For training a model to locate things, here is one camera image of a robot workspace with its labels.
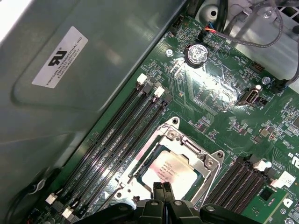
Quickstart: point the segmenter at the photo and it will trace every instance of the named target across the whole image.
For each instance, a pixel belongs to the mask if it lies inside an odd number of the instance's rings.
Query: electronic component
[[[260,194],[260,197],[262,199],[264,199],[265,201],[268,201],[272,194],[273,194],[273,191],[270,190],[268,187],[266,187]]]
[[[151,92],[152,88],[153,88],[153,87],[151,87],[150,84],[146,84],[146,85],[144,86],[144,88],[142,89],[142,91],[148,96],[149,93]]]
[[[198,35],[197,35],[197,37],[196,37],[196,42],[200,42],[200,43],[202,43],[203,41],[204,41],[204,38],[206,37],[206,35],[208,34],[209,32],[207,32],[206,30],[204,30],[204,29],[202,29],[199,33],[198,33]]]
[[[167,104],[169,104],[169,103],[172,101],[172,95],[169,94],[169,93],[165,94],[163,100],[164,100]]]
[[[257,97],[254,103],[258,106],[266,106],[268,101],[264,97]]]
[[[257,192],[271,179],[267,172],[253,168],[256,158],[239,156],[234,164],[222,176],[205,200],[241,214]]]
[[[281,93],[286,89],[286,83],[288,80],[282,79],[282,80],[275,80],[274,83],[272,84],[272,87],[270,91],[274,94]]]
[[[184,197],[200,181],[201,187],[193,189],[192,203],[198,202],[206,193],[221,168],[224,152],[209,154],[180,132],[179,124],[178,117],[171,118],[159,126],[144,144],[119,181],[119,186],[126,186],[118,191],[122,196],[139,196],[140,200],[148,198],[152,184],[157,180],[170,182],[177,198]],[[158,143],[150,148],[157,139]]]
[[[150,78],[149,78],[149,81],[152,82],[153,84],[155,84],[156,79],[155,79],[154,77],[150,77]]]
[[[259,92],[262,89],[260,85],[251,87],[246,91],[243,96],[237,102],[237,105],[253,105],[259,96]]]
[[[260,135],[265,138],[267,138],[269,134],[270,134],[270,132],[266,128],[263,128],[260,132]]]
[[[258,137],[258,136],[254,137],[253,140],[256,141],[257,143],[261,143],[261,142],[263,141],[263,140],[262,140],[260,137]]]
[[[147,76],[145,74],[141,73],[140,76],[137,78],[137,83],[139,85],[143,85],[146,79],[147,79]]]
[[[254,169],[257,169],[261,172],[264,172],[266,169],[271,168],[272,167],[272,163],[271,162],[265,162],[264,160],[260,160],[259,162],[255,163],[253,165]]]
[[[261,66],[259,63],[257,62],[253,62],[251,63],[251,65],[249,66],[249,68],[251,70],[253,70],[254,72],[256,72],[257,74],[260,74],[262,71],[264,71],[264,67]]]
[[[183,24],[183,19],[184,16],[179,15],[178,18],[175,20],[175,22],[172,24],[172,26],[170,27],[170,32],[173,35],[176,35],[178,30],[181,28],[182,24]]]
[[[297,128],[299,128],[299,117],[293,123]]]
[[[147,168],[142,182],[147,186],[153,182],[170,182],[175,197],[183,198],[197,178],[186,158],[164,150]]]
[[[202,44],[189,44],[185,50],[185,61],[192,68],[200,68],[208,59],[208,50]]]
[[[162,96],[162,94],[164,93],[164,91],[165,91],[165,89],[163,89],[161,86],[159,86],[154,93],[155,97],[160,98]]]

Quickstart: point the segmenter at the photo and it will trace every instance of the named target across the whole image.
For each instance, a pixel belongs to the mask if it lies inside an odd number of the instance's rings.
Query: screw hole
[[[217,157],[218,157],[218,158],[222,158],[222,157],[223,157],[223,154],[222,154],[222,153],[217,153]]]
[[[211,11],[211,16],[216,16],[216,15],[217,15],[216,11]]]

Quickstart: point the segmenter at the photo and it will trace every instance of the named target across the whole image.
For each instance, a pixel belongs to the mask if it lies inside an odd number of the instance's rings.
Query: green circuit board
[[[181,121],[181,132],[210,153],[217,150],[225,152],[217,180],[238,156],[249,154],[270,161],[277,179],[285,171],[292,175],[296,180],[290,181],[290,185],[282,189],[272,189],[274,193],[269,201],[261,199],[259,192],[243,215],[260,223],[284,223],[290,217],[299,223],[299,128],[295,125],[299,116],[299,95],[290,88],[280,94],[271,93],[274,76],[267,70],[256,72],[251,69],[253,61],[212,33],[208,33],[203,40],[209,51],[207,62],[198,69],[189,67],[185,63],[183,51],[188,44],[194,43],[202,28],[201,24],[186,16],[176,35],[165,33],[78,147],[49,192],[59,189],[67,180],[88,150],[90,142],[104,130],[131,93],[136,79],[143,73],[153,89],[162,86],[166,89],[165,94],[169,93],[173,98],[142,137],[135,153],[157,126],[177,116]],[[168,49],[173,51],[172,56],[166,56]],[[269,77],[271,82],[263,84],[263,77]],[[260,95],[268,101],[266,106],[237,105],[246,89],[255,85],[262,86]],[[145,126],[148,121],[144,120],[141,126]],[[132,159],[129,158],[123,164],[113,180],[121,176]],[[94,210],[116,189],[117,184],[113,180],[99,194],[98,206]],[[289,205],[284,203],[286,198],[291,201]],[[43,223],[49,217],[54,217],[56,223],[68,223],[61,214],[53,215],[44,201],[39,202],[35,209],[41,213],[38,223]]]

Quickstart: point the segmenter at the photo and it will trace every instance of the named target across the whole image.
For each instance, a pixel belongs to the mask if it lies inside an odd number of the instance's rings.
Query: white label
[[[280,178],[278,180],[283,182],[285,184],[285,186],[287,186],[289,188],[294,183],[296,178],[285,171],[282,173],[282,175],[280,176]]]
[[[71,27],[46,64],[39,71],[32,84],[55,88],[87,42],[88,39],[86,37],[76,28]]]

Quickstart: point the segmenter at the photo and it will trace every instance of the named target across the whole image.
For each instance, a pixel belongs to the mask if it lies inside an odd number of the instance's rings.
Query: chip
[[[294,121],[294,125],[299,128],[299,117]]]
[[[152,187],[154,182],[170,182],[175,198],[183,198],[197,179],[197,174],[182,156],[162,151],[142,177]]]
[[[253,140],[256,141],[257,143],[261,143],[261,142],[263,141],[263,140],[262,140],[260,137],[258,137],[258,136],[254,137]]]
[[[261,132],[260,132],[260,135],[267,138],[268,135],[270,134],[270,132],[267,130],[267,129],[262,129]]]
[[[262,193],[260,194],[260,197],[264,199],[265,201],[268,201],[271,195],[273,194],[273,191],[271,191],[269,188],[265,188]]]

